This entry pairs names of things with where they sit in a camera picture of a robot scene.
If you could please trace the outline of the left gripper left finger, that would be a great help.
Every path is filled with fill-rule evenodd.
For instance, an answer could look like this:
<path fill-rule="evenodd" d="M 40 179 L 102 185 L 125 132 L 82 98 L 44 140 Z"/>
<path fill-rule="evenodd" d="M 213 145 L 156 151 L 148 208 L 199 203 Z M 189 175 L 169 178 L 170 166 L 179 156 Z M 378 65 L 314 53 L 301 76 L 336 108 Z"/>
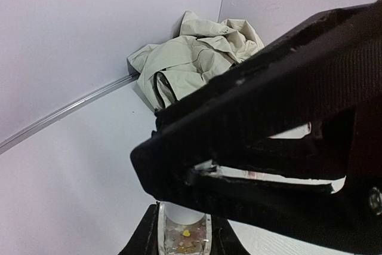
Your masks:
<path fill-rule="evenodd" d="M 119 255 L 157 255 L 159 203 L 149 205 L 127 245 Z"/>

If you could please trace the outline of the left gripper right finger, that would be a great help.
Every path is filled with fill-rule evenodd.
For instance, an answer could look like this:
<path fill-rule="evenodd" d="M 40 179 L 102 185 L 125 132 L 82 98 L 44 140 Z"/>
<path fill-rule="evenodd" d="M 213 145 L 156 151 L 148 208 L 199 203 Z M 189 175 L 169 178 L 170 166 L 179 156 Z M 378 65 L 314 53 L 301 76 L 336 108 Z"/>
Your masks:
<path fill-rule="evenodd" d="M 212 220 L 212 255 L 248 255 L 227 219 L 216 216 Z"/>

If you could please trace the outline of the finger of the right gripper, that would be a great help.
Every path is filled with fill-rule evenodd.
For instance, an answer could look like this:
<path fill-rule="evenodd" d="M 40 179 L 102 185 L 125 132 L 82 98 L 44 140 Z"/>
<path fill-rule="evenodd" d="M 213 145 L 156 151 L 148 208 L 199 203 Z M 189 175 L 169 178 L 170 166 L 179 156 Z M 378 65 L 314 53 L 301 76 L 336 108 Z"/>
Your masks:
<path fill-rule="evenodd" d="M 353 113 L 381 94 L 381 4 L 324 11 L 158 114 L 152 157 L 338 179 Z"/>
<path fill-rule="evenodd" d="M 138 146 L 131 162 L 143 189 L 169 201 L 277 234 L 346 252 L 381 251 L 381 216 L 369 204 L 381 188 L 381 161 L 353 159 L 343 188 L 298 187 L 195 173 L 213 157 L 186 148 Z"/>

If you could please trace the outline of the clear nail polish bottle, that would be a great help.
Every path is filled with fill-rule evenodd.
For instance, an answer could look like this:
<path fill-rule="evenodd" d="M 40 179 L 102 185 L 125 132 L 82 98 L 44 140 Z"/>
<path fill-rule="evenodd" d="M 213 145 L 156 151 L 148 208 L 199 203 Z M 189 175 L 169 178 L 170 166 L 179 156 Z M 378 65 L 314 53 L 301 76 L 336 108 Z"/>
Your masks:
<path fill-rule="evenodd" d="M 209 214 L 193 225 L 179 225 L 166 216 L 164 202 L 159 203 L 159 254 L 210 254 L 211 245 L 212 220 Z"/>

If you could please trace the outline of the white nail polish cap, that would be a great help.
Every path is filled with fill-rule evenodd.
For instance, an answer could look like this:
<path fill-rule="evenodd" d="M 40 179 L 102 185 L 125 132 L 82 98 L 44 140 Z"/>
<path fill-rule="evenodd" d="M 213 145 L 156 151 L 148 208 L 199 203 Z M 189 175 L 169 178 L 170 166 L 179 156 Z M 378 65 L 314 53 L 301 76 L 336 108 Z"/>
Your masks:
<path fill-rule="evenodd" d="M 204 217 L 204 213 L 171 202 L 164 202 L 166 216 L 179 225 L 193 225 Z"/>

